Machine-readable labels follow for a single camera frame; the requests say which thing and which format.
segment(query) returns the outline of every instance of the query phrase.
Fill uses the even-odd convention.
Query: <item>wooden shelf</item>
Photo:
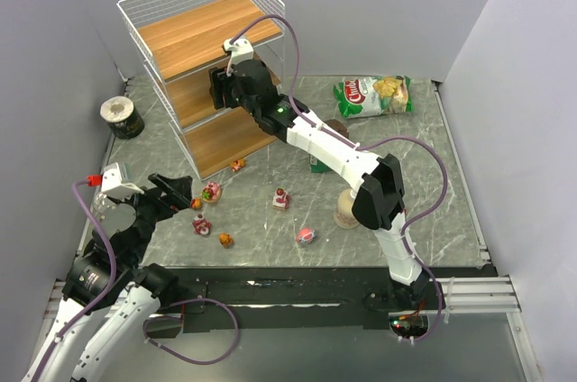
[[[241,107],[193,128],[185,137],[202,178],[277,140]]]
[[[151,49],[160,75],[170,81],[195,68],[224,59],[223,41],[261,17],[251,0],[219,0],[143,26],[138,31]],[[253,44],[281,34],[271,20],[246,33]]]
[[[254,58],[259,59],[259,56],[255,53]],[[223,67],[224,65],[226,65],[226,60],[215,66]],[[189,125],[216,113],[210,96],[208,70],[209,68],[201,69],[166,85],[174,112],[177,114],[182,128],[187,128]],[[280,83],[279,78],[272,71],[270,75],[272,83],[278,85]]]

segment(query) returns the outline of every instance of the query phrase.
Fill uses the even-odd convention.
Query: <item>green chip bag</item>
[[[338,122],[336,119],[329,119],[328,121],[325,121],[325,124],[346,139],[349,138],[349,131],[343,123]],[[309,156],[309,163],[310,171],[313,173],[324,173],[331,170],[331,168],[329,168],[324,162],[312,155]]]
[[[333,93],[344,118],[403,114],[413,110],[404,76],[362,77],[334,85]]]

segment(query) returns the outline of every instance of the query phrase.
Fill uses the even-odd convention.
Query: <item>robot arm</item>
[[[102,189],[113,203],[101,215],[100,224],[111,237],[114,249],[114,284],[104,299],[78,319],[61,339],[55,337],[64,324],[100,295],[108,284],[111,272],[109,258],[94,231],[94,239],[88,243],[83,256],[74,262],[67,275],[62,290],[64,297],[60,301],[55,323],[23,381],[68,381],[73,372],[75,375],[80,374],[78,380],[84,375],[91,376],[90,380],[97,380],[95,377],[99,377],[105,364],[112,358],[113,349],[118,347],[123,334],[138,326],[137,323],[144,315],[155,312],[165,291],[174,286],[176,279],[164,268],[155,265],[143,271],[137,268],[156,223],[190,207],[192,177],[170,179],[153,174],[149,180],[156,187],[139,188],[130,183],[123,165],[115,163],[105,169],[103,183],[106,184],[102,185]],[[131,291],[133,300],[124,303],[122,316],[116,317],[119,313],[115,314],[105,323],[102,333],[97,333],[91,341],[110,306],[116,302],[128,283],[134,280],[136,272],[141,272],[141,275],[135,282],[142,285]],[[83,353],[87,343],[89,352]]]
[[[243,50],[246,45],[240,41],[245,40],[240,39],[233,46]],[[235,47],[230,41],[225,42],[233,64],[209,71],[215,108],[241,106],[266,133],[314,155],[343,177],[352,189],[354,217],[374,230],[388,259],[399,301],[407,307],[414,306],[420,301],[429,276],[414,258],[410,236],[405,234],[407,246],[401,236],[405,192],[398,160],[390,154],[381,158],[372,152],[358,151],[353,143],[343,142],[342,136],[337,140],[321,131],[322,120],[295,100],[304,117],[297,114],[289,98],[272,83],[263,62],[239,57]]]

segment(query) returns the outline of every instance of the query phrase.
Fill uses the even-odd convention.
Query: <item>gray marble surface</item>
[[[332,86],[342,77],[301,77],[296,97],[323,119],[344,122],[353,141],[369,144],[393,134],[418,137],[432,145],[444,159],[450,185],[444,203],[433,214],[411,227],[411,236],[423,260],[434,266],[479,266],[479,243],[463,192],[434,86],[428,80],[414,80],[410,94],[414,112],[345,121],[336,108]],[[168,177],[194,176],[192,167],[175,141],[169,117],[150,83],[144,77],[129,82],[128,96],[146,122],[140,136],[116,140],[110,162],[125,162],[134,182],[150,185],[146,177],[158,172]],[[410,142],[393,141],[375,150],[391,152],[401,161],[408,216],[430,206],[438,197],[441,174],[432,157]],[[187,210],[159,223],[144,264],[164,266],[379,266],[387,262],[372,232],[361,226],[339,228],[333,220],[338,195],[346,184],[335,173],[311,173],[304,151],[276,141],[246,158],[246,168],[234,174],[223,170],[211,179],[223,186],[216,205],[203,206],[213,223],[208,237],[194,234],[191,222],[196,212]],[[271,207],[277,187],[292,197],[286,212]],[[202,183],[195,179],[194,196]],[[306,247],[295,243],[302,227],[317,230],[318,237]],[[224,249],[221,232],[230,233],[235,245]]]

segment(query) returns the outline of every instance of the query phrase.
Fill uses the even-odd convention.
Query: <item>black tape roll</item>
[[[130,98],[114,96],[100,107],[100,116],[118,139],[132,139],[144,130],[144,120]]]

